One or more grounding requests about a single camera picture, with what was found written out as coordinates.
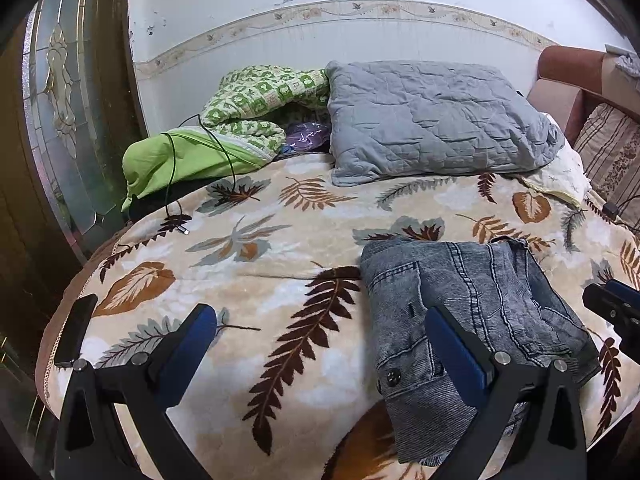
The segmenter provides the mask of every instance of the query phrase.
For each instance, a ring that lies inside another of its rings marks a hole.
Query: striped cushion
[[[604,199],[621,203],[640,194],[640,124],[608,104],[600,104],[575,141],[584,173]],[[622,219],[640,224],[640,198],[622,207]]]

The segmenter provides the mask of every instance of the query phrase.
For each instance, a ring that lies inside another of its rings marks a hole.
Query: silver bolt
[[[554,368],[559,372],[565,372],[569,367],[566,365],[566,362],[562,361],[562,359],[556,359],[554,361]]]
[[[511,356],[507,354],[507,352],[496,352],[494,354],[495,362],[500,363],[501,365],[508,365],[511,362]]]
[[[87,362],[86,359],[76,359],[74,361],[74,370],[76,372],[81,372],[82,370],[84,370],[87,366]]]
[[[138,352],[137,354],[133,354],[131,358],[131,364],[140,366],[146,363],[149,359],[149,354],[146,352]]]

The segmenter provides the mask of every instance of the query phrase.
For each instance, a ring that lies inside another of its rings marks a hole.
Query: black rectangular object
[[[98,296],[89,294],[78,298],[72,305],[53,360],[58,368],[71,368],[80,356],[82,340],[97,303]]]

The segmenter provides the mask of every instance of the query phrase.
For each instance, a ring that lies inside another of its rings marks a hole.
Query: blanket
[[[145,197],[171,182],[243,174],[263,167],[284,142],[283,126],[295,120],[301,109],[326,110],[328,94],[324,70],[268,65],[232,70],[201,113],[206,129],[178,127],[127,148],[122,158],[127,181],[122,210],[129,208],[133,195]]]
[[[135,224],[88,279],[98,305],[81,356],[97,367],[151,351],[198,303],[220,321],[182,402],[168,410],[214,479],[427,479],[396,459],[376,388],[367,294],[358,270],[368,240],[525,239],[553,288],[587,326],[602,372],[580,391],[588,444],[637,402],[640,367],[582,305],[588,283],[640,288],[638,240],[602,217],[493,173],[404,177],[354,188],[330,183],[333,159],[309,154],[224,178]],[[189,235],[176,229],[184,224]],[[52,364],[47,404],[60,415],[71,374]],[[159,478],[126,410],[142,471]],[[508,452],[505,437],[486,473]]]
[[[532,171],[564,145],[497,68],[434,61],[327,65],[333,183]]]

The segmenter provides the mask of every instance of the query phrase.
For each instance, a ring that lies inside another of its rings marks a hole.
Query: gray pillow
[[[489,66],[378,61],[326,68],[332,181],[417,173],[532,171],[564,135]]]

